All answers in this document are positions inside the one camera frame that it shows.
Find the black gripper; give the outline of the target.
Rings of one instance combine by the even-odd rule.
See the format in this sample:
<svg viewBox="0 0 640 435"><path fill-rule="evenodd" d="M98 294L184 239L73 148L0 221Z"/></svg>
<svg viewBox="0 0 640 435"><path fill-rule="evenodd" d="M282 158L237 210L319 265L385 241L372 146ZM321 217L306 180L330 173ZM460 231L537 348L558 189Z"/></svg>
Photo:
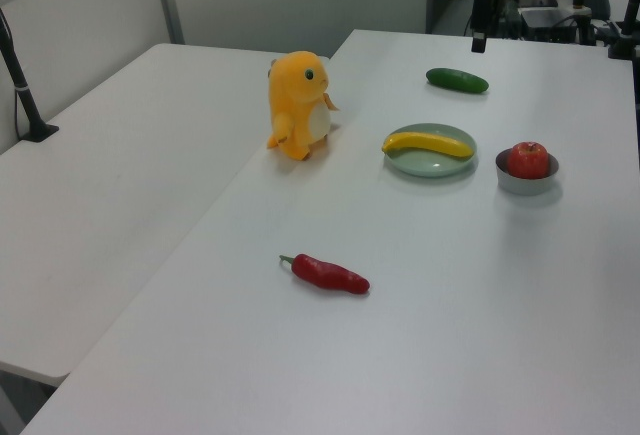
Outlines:
<svg viewBox="0 0 640 435"><path fill-rule="evenodd" d="M473 53L484 53L486 50L488 30L492 20L493 0L474 0L472 8L472 46Z"/></svg>

